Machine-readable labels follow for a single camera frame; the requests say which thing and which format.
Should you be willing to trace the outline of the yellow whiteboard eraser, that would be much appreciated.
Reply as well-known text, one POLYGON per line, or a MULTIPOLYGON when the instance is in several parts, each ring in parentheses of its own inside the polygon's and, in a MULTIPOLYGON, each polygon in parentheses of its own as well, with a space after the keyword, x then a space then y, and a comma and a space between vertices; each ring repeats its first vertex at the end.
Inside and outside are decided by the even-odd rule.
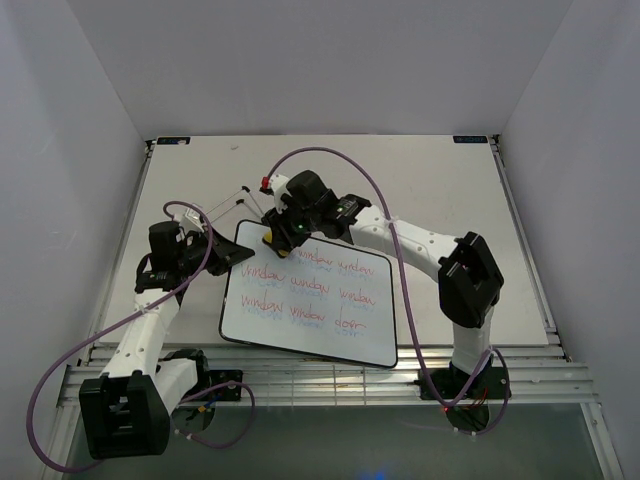
POLYGON ((271 251, 273 251, 278 258, 285 259, 290 254, 290 251, 286 247, 282 247, 282 245, 277 242, 271 230, 268 230, 263 235, 262 243, 266 245, 271 251))

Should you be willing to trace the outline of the white dry-erase whiteboard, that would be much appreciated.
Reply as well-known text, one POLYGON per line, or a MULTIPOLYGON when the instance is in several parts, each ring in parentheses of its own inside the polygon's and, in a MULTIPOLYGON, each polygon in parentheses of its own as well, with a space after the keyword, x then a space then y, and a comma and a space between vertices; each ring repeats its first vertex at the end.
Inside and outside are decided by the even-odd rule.
POLYGON ((244 220, 238 244, 252 258, 234 266, 220 336, 230 342, 393 368, 398 362, 391 262, 310 239, 281 259, 262 243, 265 226, 244 220))

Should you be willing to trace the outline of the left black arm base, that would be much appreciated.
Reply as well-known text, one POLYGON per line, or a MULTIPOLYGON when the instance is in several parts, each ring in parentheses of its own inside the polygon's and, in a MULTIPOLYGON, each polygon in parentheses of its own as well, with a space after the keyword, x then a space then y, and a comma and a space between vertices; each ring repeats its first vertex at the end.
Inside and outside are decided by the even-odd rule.
POLYGON ((237 402, 241 400, 242 388, 239 383, 243 381, 243 371, 209 370, 202 381, 187 391, 181 402, 237 402))

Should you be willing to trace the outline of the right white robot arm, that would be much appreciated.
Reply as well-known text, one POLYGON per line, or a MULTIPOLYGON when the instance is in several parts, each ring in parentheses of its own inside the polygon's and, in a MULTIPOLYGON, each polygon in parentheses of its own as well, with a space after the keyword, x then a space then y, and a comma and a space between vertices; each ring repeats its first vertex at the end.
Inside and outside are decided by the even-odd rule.
POLYGON ((485 239, 438 234, 390 219, 378 206, 354 194, 337 196, 320 177, 306 170, 292 178, 275 174, 261 182, 274 199, 264 223, 264 242, 285 257, 314 233, 394 257, 421 271, 438 288, 443 314, 453 324, 451 382, 464 397, 488 384, 490 321, 504 277, 485 239))

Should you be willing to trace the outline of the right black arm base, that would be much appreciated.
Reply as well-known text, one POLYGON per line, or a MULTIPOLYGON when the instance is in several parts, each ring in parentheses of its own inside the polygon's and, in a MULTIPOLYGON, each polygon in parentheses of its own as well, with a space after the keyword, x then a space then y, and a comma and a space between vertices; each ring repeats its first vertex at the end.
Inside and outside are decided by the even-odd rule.
MULTIPOLYGON (((486 366, 473 381, 464 399, 503 399, 507 385, 507 373, 508 370, 505 367, 486 366)), ((449 365, 447 368, 432 370, 430 378, 439 395, 443 399, 451 401, 464 387, 469 375, 453 365, 449 365)), ((435 399, 422 372, 418 373, 414 384, 419 387, 419 396, 422 400, 435 399)))

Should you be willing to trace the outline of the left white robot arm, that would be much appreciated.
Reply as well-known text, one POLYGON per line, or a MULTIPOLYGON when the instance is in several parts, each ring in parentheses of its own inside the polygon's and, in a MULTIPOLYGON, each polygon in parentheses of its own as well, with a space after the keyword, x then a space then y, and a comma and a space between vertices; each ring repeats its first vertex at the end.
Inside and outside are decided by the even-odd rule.
POLYGON ((213 276, 254 256, 204 225, 163 221, 148 234, 150 251, 136 269, 136 319, 99 377, 79 393, 90 455, 95 460, 162 454, 170 416, 183 397, 201 399, 212 387, 204 353, 195 348, 161 353, 180 311, 184 282, 199 269, 213 276))

